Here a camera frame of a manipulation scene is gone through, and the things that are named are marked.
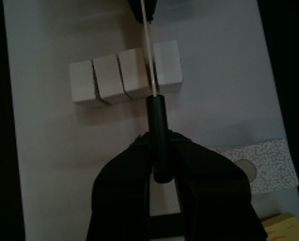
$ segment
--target white block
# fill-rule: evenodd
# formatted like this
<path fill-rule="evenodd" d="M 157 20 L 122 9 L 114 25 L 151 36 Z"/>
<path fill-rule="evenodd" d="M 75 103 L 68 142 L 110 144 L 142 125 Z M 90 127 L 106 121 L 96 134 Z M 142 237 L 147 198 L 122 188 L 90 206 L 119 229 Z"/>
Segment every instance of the white block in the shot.
<path fill-rule="evenodd" d="M 145 55 L 141 48 L 127 50 L 118 54 L 125 90 L 133 99 L 145 98 L 153 94 Z"/>
<path fill-rule="evenodd" d="M 92 61 L 82 61 L 70 65 L 72 98 L 76 104 L 87 107 L 103 107 L 107 104 L 100 100 Z"/>
<path fill-rule="evenodd" d="M 110 104 L 130 101 L 125 92 L 117 55 L 94 59 L 99 95 Z"/>
<path fill-rule="evenodd" d="M 157 77 L 161 93 L 178 92 L 182 89 L 182 62 L 177 41 L 154 45 Z"/>

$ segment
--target wooden block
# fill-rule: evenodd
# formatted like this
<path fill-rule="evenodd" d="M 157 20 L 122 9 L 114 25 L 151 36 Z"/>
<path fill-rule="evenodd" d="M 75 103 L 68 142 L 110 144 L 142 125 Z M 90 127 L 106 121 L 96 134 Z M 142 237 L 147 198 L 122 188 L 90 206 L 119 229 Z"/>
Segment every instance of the wooden block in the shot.
<path fill-rule="evenodd" d="M 99 95 L 110 104 L 130 101 L 125 92 L 117 55 L 94 59 Z"/>
<path fill-rule="evenodd" d="M 161 93 L 181 91 L 183 80 L 178 42 L 157 43 L 154 55 Z"/>
<path fill-rule="evenodd" d="M 267 240 L 299 241 L 299 219 L 291 213 L 285 213 L 263 221 Z"/>
<path fill-rule="evenodd" d="M 141 48 L 118 54 L 125 90 L 133 99 L 145 98 L 153 94 L 143 51 Z"/>
<path fill-rule="evenodd" d="M 92 61 L 82 61 L 70 65 L 72 98 L 76 104 L 87 107 L 103 107 L 107 104 L 100 100 Z"/>

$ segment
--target dark background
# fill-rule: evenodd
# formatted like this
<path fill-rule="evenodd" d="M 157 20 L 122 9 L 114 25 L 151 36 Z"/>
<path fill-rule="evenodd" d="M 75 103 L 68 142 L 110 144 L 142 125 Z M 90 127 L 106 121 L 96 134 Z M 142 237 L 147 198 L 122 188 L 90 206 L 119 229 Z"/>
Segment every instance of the dark background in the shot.
<path fill-rule="evenodd" d="M 299 177 L 299 0 L 258 0 L 289 148 Z M 0 1 L 0 241 L 26 240 L 10 58 Z"/>

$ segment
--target white wall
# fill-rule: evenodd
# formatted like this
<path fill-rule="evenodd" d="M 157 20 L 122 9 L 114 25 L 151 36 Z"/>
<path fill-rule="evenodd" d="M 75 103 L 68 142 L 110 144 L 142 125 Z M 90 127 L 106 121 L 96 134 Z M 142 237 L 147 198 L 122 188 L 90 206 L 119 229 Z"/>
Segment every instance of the white wall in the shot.
<path fill-rule="evenodd" d="M 141 47 L 127 1 L 4 0 L 27 240 L 84 240 L 103 165 L 147 131 L 145 100 L 75 106 L 70 63 Z M 177 40 L 182 92 L 169 122 L 205 146 L 286 137 L 255 0 L 161 0 L 154 42 Z M 171 187 L 154 214 L 174 213 Z M 254 197 L 261 216 L 299 216 L 297 189 Z"/>

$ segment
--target thin wire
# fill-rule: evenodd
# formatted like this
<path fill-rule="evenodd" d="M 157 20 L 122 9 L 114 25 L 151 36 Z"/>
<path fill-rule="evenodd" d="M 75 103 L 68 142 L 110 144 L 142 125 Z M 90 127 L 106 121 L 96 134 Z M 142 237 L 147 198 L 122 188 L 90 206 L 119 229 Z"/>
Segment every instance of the thin wire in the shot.
<path fill-rule="evenodd" d="M 154 70 L 153 51 L 151 51 L 150 35 L 149 35 L 149 23 L 147 23 L 147 18 L 146 18 L 145 0 L 141 0 L 141 5 L 142 5 L 142 15 L 143 15 L 143 25 L 145 25 L 145 38 L 146 38 L 146 48 L 147 48 L 147 55 L 149 55 L 151 84 L 153 84 L 154 97 L 157 97 L 158 96 L 158 91 L 157 91 L 157 83 L 155 83 L 155 70 Z"/>

